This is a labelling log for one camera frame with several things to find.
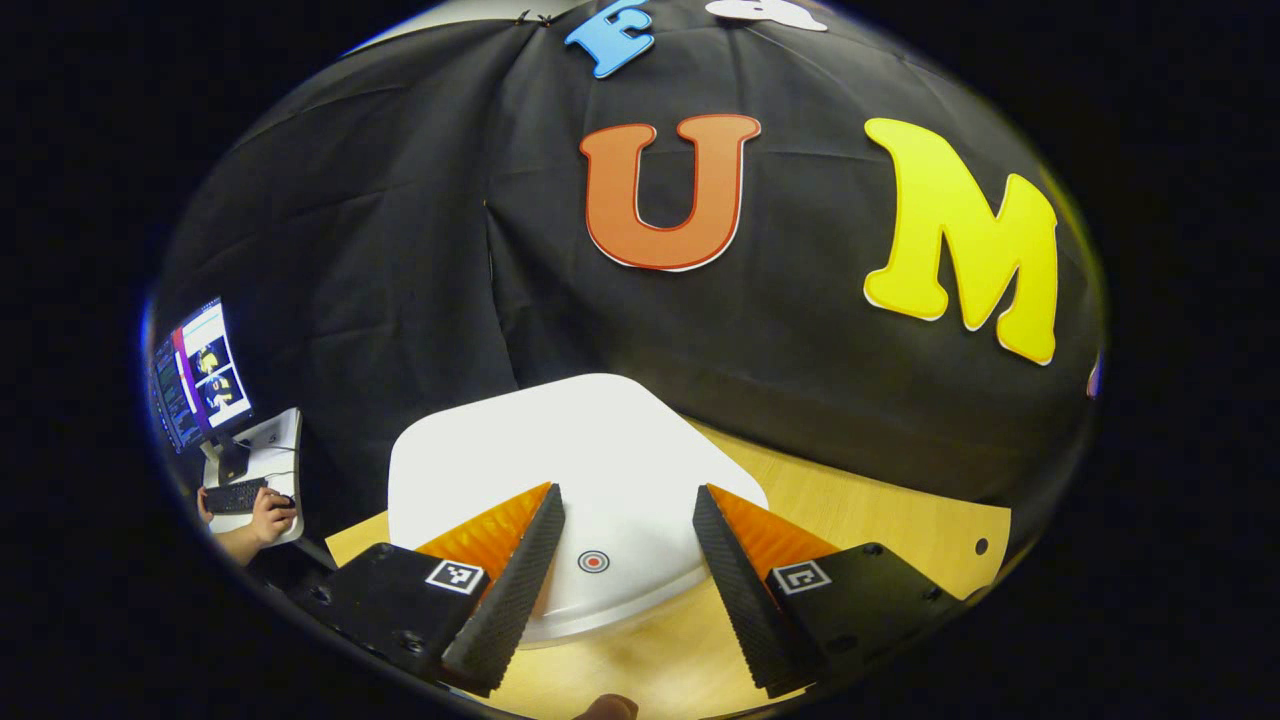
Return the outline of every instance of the hand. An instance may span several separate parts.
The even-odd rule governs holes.
[[[200,489],[196,491],[196,507],[200,509],[200,519],[207,525],[214,521],[214,514],[205,509],[205,487],[201,486]]]
[[[276,507],[288,503],[289,501],[274,489],[259,488],[257,498],[253,500],[253,520],[250,521],[250,528],[253,530],[253,537],[264,546],[275,542],[275,538],[288,530],[293,519],[297,518],[296,509]]]
[[[573,720],[636,720],[640,706],[620,694],[602,694]]]

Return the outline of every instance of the orange letter u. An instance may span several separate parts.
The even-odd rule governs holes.
[[[705,265],[733,240],[742,202],[742,145],[760,135],[745,115],[698,115],[676,127],[694,143],[694,208],[673,228],[640,219],[640,152],[658,137],[646,124],[616,126],[582,138],[588,159],[586,231],[613,260],[653,270]]]

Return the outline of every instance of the letter m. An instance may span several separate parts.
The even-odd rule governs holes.
[[[996,338],[1048,365],[1057,309],[1057,217],[1048,200],[1010,174],[992,215],[978,181],[941,136],[886,118],[867,120],[865,131],[888,150],[897,176],[893,247],[888,264],[867,275],[867,300],[922,320],[941,318],[947,293],[938,284],[938,260],[946,237],[965,328],[987,323],[1016,273],[1014,301],[996,323]]]

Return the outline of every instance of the monitor screen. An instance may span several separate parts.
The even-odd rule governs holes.
[[[220,299],[157,343],[152,377],[156,410],[177,452],[252,410],[232,356]]]

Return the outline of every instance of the monitor stand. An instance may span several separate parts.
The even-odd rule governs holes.
[[[244,477],[248,471],[248,448],[236,445],[229,433],[215,433],[214,439],[218,441],[218,450],[214,450],[212,442],[206,441],[200,446],[200,450],[205,452],[205,457],[218,468],[218,484],[225,486],[227,483]]]

